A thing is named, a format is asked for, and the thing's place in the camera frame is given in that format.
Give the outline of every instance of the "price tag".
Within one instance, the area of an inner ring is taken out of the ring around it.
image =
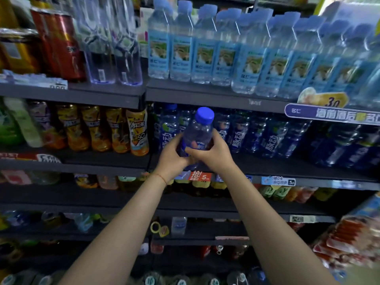
[[[268,176],[261,177],[262,185],[279,185],[279,186],[295,186],[296,179],[295,178],[285,178],[282,176]]]
[[[49,154],[37,154],[37,160],[38,162],[61,163],[57,157]]]
[[[333,180],[331,188],[363,190],[360,183],[352,180]]]
[[[289,222],[315,223],[316,222],[316,216],[313,216],[313,215],[290,215]]]

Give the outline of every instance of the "gold can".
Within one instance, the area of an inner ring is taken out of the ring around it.
[[[112,131],[112,148],[117,153],[128,152],[131,149],[131,143],[125,110],[122,108],[109,108],[106,110],[106,115]]]
[[[111,149],[112,143],[107,128],[101,123],[99,106],[81,107],[83,121],[86,123],[91,134],[91,145],[93,150],[105,152]]]
[[[64,125],[69,147],[73,151],[86,151],[90,147],[90,138],[81,122],[77,105],[57,105],[57,113]]]
[[[0,0],[0,28],[19,28],[10,0]]]
[[[1,28],[0,47],[13,72],[37,74],[43,71],[41,39],[36,30]]]

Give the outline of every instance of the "orange beverage bottle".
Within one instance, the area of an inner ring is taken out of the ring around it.
[[[77,105],[57,105],[58,119],[64,125],[70,149],[86,151],[90,147],[87,129],[82,124]]]
[[[112,148],[117,153],[126,153],[131,149],[129,128],[122,108],[106,110],[107,121],[112,131]]]
[[[112,143],[109,132],[101,123],[99,106],[82,106],[82,118],[90,130],[91,145],[95,151],[105,152],[111,149]]]
[[[144,156],[149,153],[147,116],[146,109],[142,112],[126,110],[131,137],[131,153],[136,156]]]

